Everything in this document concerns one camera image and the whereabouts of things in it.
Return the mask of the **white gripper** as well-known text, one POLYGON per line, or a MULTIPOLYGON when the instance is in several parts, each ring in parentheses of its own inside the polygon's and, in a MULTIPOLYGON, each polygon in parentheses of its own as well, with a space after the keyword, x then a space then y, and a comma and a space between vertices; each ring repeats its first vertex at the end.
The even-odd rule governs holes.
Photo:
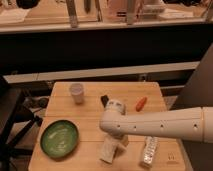
POLYGON ((127 135, 121 137, 120 139, 114 138, 114 137, 112 137, 110 135, 108 135, 106 138, 115 139, 118 142, 118 146, 119 145, 123 145, 124 147, 126 147, 129 144, 129 139, 128 139, 127 135))

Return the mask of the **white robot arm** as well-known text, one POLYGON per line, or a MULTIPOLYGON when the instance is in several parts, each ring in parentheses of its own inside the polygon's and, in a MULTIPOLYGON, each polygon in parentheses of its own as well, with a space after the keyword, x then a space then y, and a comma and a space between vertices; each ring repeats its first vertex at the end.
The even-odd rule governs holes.
POLYGON ((154 136, 213 143, 213 107, 128 115, 121 101, 111 99, 104 108, 99 127, 112 136, 154 136))

